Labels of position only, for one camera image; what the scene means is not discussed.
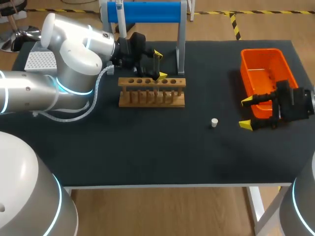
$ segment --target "test tube rack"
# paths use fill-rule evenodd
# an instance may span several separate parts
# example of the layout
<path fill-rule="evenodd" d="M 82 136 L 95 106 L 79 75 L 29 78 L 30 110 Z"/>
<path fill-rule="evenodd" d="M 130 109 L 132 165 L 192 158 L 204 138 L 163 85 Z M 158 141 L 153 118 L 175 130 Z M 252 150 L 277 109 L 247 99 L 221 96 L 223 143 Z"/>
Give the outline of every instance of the test tube rack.
<path fill-rule="evenodd" d="M 120 107 L 185 107 L 186 79 L 119 78 Z"/>

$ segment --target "orange container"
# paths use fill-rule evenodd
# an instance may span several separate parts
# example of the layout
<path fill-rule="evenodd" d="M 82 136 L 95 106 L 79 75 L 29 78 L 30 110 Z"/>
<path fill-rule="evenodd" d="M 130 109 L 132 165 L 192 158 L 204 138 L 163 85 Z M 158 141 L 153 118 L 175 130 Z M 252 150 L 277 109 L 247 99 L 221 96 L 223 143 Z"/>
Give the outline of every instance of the orange container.
<path fill-rule="evenodd" d="M 244 49 L 241 57 L 241 74 L 248 97 L 276 90 L 276 82 L 281 80 L 288 80 L 291 88 L 298 88 L 279 49 Z M 269 118 L 272 115 L 272 102 L 253 105 L 252 111 L 257 118 Z"/>

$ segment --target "white robotic arm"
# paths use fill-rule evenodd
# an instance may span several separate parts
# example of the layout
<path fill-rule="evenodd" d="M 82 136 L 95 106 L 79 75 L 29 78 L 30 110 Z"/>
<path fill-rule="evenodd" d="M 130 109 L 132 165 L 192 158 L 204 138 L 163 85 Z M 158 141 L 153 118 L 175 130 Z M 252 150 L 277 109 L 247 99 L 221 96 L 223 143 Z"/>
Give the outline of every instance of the white robotic arm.
<path fill-rule="evenodd" d="M 57 62 L 57 78 L 20 71 L 0 72 L 0 113 L 83 108 L 105 61 L 111 59 L 114 37 L 67 17 L 50 13 L 41 44 Z"/>

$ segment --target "chrome chair base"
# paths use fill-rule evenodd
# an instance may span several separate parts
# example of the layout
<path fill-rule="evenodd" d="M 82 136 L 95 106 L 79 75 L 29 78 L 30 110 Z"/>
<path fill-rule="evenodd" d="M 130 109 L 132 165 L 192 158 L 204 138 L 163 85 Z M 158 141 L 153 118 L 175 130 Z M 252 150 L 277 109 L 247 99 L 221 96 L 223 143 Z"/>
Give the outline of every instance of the chrome chair base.
<path fill-rule="evenodd" d="M 37 27 L 20 27 L 0 34 L 0 49 L 9 53 L 19 52 L 24 42 L 40 41 L 41 31 Z"/>

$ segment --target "black table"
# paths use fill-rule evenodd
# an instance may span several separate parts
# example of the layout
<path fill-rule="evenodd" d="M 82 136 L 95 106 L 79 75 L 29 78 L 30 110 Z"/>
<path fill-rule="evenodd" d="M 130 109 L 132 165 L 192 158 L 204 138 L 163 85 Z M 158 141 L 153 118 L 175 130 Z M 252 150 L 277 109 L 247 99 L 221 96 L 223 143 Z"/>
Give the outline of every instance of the black table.
<path fill-rule="evenodd" d="M 161 71 L 176 75 L 175 43 L 151 42 L 165 59 Z M 299 86 L 311 83 L 290 41 L 186 43 L 184 109 L 119 108 L 116 70 L 100 84 L 87 118 L 58 123 L 31 113 L 0 116 L 0 131 L 27 142 L 64 186 L 291 183 L 311 158 L 314 117 L 276 130 L 250 132 L 241 107 L 240 75 L 245 48 L 282 50 Z M 13 70 L 23 70 L 25 44 Z M 212 118 L 219 120 L 210 129 Z"/>

